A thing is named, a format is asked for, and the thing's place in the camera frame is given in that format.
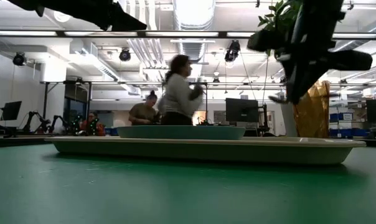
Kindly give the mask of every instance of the plastic tray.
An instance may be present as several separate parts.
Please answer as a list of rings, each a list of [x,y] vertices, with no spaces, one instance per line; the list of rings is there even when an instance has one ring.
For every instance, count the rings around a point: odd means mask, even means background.
[[[122,139],[54,137],[59,152],[211,161],[340,164],[361,141],[311,138],[243,138],[242,140]]]
[[[121,138],[239,140],[243,127],[142,125],[118,128]]]

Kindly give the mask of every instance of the teal bowl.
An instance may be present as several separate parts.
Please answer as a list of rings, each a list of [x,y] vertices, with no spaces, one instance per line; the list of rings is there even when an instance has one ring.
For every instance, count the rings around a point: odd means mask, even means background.
[[[240,140],[245,128],[230,126],[142,125],[119,127],[121,138]]]

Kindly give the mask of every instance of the ceiling light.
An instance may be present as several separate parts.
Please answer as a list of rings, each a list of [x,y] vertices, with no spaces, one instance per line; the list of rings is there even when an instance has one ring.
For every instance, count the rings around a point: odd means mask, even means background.
[[[58,11],[54,11],[54,17],[58,22],[67,22],[70,19],[69,15]]]
[[[250,37],[254,32],[227,32],[227,37]]]
[[[131,59],[131,55],[130,55],[130,49],[129,48],[123,48],[121,50],[121,53],[119,55],[119,59],[122,61],[122,62],[128,62],[130,61]]]
[[[335,39],[374,39],[376,34],[333,34]]]
[[[118,82],[92,82],[93,85],[117,85]]]
[[[239,41],[233,40],[231,45],[228,47],[227,53],[225,54],[225,62],[233,62],[238,57],[240,51]]]
[[[1,36],[9,37],[55,37],[55,31],[0,30]]]
[[[170,32],[162,32],[162,31],[146,31],[147,37],[218,37],[218,32],[206,32],[206,31],[170,31]]]
[[[183,43],[183,44],[214,44],[215,40],[187,40],[187,39],[179,39],[179,40],[170,40],[170,43]]]
[[[66,31],[65,35],[70,37],[136,37],[137,32]]]
[[[27,64],[27,58],[25,57],[24,52],[17,52],[14,59],[12,60],[16,66],[25,66]]]

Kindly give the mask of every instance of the ponytail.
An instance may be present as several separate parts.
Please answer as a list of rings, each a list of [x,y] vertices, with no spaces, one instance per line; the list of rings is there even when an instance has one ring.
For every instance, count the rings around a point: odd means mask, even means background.
[[[153,100],[153,99],[157,99],[157,96],[155,94],[155,91],[152,90],[151,93],[146,97],[147,100]]]
[[[172,72],[171,70],[168,71],[164,77],[164,82],[167,84],[169,79],[173,76],[174,72]]]

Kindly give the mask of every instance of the beige tray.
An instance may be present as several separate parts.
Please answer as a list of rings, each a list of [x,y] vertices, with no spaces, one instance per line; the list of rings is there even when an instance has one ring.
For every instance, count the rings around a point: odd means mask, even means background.
[[[122,139],[54,137],[59,152],[214,161],[339,164],[361,141],[311,138],[243,138],[242,140]]]

